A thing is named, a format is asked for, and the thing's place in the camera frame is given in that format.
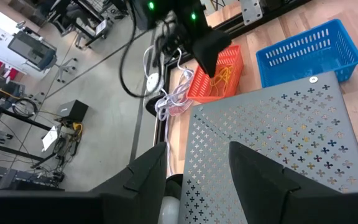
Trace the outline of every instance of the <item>wooden table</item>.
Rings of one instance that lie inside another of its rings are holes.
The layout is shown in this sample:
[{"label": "wooden table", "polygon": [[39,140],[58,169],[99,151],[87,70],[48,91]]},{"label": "wooden table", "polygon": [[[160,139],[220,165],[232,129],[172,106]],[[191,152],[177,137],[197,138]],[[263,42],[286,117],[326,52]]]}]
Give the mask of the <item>wooden table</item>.
[{"label": "wooden table", "polygon": [[[241,6],[238,2],[235,2],[208,16],[207,21],[211,26],[216,26],[240,11]],[[334,18],[342,21],[358,48],[358,1],[353,0],[312,0],[233,39],[233,44],[241,45],[244,60],[244,70],[237,88],[237,94],[261,88],[255,55],[258,50]],[[195,70],[197,63],[195,60],[191,60],[184,66]],[[172,70],[171,91],[178,85],[180,75],[181,71],[178,69]],[[358,141],[358,66],[350,80],[341,84],[341,90]],[[170,118],[168,135],[171,144],[170,163],[175,174],[183,173],[184,170],[190,114],[191,110],[187,110],[180,116]]]}]

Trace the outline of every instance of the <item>gray metal plate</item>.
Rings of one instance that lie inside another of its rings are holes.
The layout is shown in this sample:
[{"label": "gray metal plate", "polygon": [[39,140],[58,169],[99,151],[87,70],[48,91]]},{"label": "gray metal plate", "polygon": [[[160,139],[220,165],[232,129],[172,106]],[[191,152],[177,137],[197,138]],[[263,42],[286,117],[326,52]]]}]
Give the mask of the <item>gray metal plate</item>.
[{"label": "gray metal plate", "polygon": [[240,0],[240,2],[245,25],[249,25],[263,17],[259,0]]},{"label": "gray metal plate", "polygon": [[334,73],[193,107],[179,223],[247,223],[228,161],[238,141],[340,192],[358,192],[358,145]]}]

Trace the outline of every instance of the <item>metal bracket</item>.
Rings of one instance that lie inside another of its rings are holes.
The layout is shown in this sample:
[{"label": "metal bracket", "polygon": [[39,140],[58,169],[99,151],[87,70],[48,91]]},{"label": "metal bracket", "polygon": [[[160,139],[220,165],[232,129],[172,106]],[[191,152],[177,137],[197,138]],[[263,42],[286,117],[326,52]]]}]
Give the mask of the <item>metal bracket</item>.
[{"label": "metal bracket", "polygon": [[258,0],[240,0],[240,2],[245,25],[249,25],[263,17]]}]

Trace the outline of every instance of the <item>blue plastic basket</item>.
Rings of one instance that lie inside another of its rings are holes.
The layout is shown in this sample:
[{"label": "blue plastic basket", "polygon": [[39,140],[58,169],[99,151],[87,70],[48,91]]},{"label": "blue plastic basket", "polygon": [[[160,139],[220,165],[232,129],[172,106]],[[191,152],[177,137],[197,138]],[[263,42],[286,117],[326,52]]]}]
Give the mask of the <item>blue plastic basket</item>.
[{"label": "blue plastic basket", "polygon": [[263,88],[329,71],[343,82],[358,64],[358,49],[339,19],[266,47],[256,56]]}]

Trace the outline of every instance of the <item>gray floor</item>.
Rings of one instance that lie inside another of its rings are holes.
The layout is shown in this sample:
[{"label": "gray floor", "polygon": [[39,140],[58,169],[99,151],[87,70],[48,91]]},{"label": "gray floor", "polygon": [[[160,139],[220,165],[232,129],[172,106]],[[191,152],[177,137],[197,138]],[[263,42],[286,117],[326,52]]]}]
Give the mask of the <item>gray floor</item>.
[{"label": "gray floor", "polygon": [[[106,40],[95,42],[93,48],[88,50],[79,50],[73,45],[75,32],[61,38],[51,25],[46,25],[40,31],[42,36],[58,48],[58,61],[61,63],[75,57],[78,59],[75,65],[77,69],[73,74],[65,75],[65,85],[54,81],[56,68],[51,69],[42,80],[24,77],[21,82],[26,84],[27,93],[47,93],[42,111],[54,113],[60,104],[71,100],[80,100],[89,105],[83,121],[85,129],[78,153],[64,170],[66,179],[61,187],[66,190],[90,190],[125,168],[132,149],[138,157],[152,147],[155,118],[144,110],[139,99],[124,92],[118,79],[123,45],[128,41],[131,29],[132,21],[128,17],[118,21]],[[141,93],[145,82],[142,57],[151,43],[152,34],[148,32],[134,42],[124,67],[124,79],[136,93]],[[35,117],[36,121],[49,126],[53,123],[52,119],[53,115],[47,113],[39,113]],[[24,147],[21,147],[20,141],[15,138],[9,142],[9,147],[20,148],[21,151],[26,148],[31,154],[42,157],[50,154],[48,151],[41,152],[40,138],[46,131],[10,117],[3,116],[1,120],[24,142]],[[140,130],[139,137],[134,136],[136,128]],[[0,130],[9,132],[2,123]],[[20,157],[17,159],[21,161],[12,165],[12,155],[0,153],[0,160],[5,160],[0,161],[0,166],[30,170],[30,160]],[[55,167],[56,160],[48,161],[47,165]]]}]

